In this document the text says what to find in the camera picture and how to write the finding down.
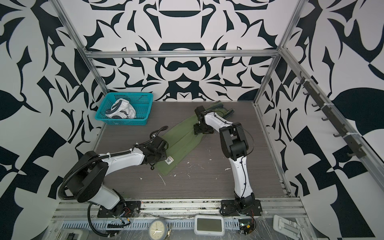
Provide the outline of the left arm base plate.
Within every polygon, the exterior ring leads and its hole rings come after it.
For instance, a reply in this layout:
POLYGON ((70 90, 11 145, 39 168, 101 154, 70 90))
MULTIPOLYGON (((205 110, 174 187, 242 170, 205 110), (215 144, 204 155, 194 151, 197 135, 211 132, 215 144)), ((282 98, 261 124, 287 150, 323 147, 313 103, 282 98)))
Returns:
POLYGON ((118 203, 114 208, 108 210, 104 206, 99 207, 98 218, 114 218, 120 216, 121 218, 129 218, 141 211, 141 201, 125 201, 125 203, 118 203))

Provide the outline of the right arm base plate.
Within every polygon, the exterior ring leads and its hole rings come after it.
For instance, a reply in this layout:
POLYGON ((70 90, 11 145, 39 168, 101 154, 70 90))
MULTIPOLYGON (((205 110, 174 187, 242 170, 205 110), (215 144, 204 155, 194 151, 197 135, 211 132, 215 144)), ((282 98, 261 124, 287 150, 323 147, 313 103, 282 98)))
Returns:
POLYGON ((219 210, 222 216, 261 216, 263 209, 259 200, 239 202, 236 200, 222 200, 219 210))

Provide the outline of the green tank top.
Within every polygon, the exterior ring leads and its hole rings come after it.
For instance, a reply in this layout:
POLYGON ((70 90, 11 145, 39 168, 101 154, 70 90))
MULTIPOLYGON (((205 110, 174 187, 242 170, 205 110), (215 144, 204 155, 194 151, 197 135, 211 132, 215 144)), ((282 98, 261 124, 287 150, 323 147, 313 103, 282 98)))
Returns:
POLYGON ((168 149, 167 159, 155 166, 160 174, 168 175, 205 138, 204 134, 196 135, 194 132, 194 125, 198 122, 197 115, 193 114, 162 136, 168 143, 168 149))

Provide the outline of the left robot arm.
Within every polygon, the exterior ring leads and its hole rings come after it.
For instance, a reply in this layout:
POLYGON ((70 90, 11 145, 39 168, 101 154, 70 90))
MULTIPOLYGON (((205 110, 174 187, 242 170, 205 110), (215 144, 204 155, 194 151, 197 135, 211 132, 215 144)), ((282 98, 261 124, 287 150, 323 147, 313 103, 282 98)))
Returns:
POLYGON ((65 175, 58 196, 61 200, 88 202, 107 210, 122 208, 124 198, 104 186, 104 178, 116 171, 140 165, 150 165, 153 170, 158 162, 167 159, 168 146, 166 140, 153 136, 143 144, 118 153, 98 155, 89 151, 65 175))

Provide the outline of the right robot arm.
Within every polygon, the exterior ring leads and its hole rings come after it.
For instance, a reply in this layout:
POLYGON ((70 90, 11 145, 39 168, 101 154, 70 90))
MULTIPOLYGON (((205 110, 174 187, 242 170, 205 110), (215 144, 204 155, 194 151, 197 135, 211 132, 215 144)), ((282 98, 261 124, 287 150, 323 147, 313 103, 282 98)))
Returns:
POLYGON ((247 151, 249 144, 245 130, 240 123, 232 123, 219 116, 216 112, 208 111, 203 106, 195 109, 198 123, 194 125, 194 133, 220 135, 222 152, 229 159, 235 181, 235 201, 244 209, 251 205, 255 196, 250 184, 247 170, 247 151))

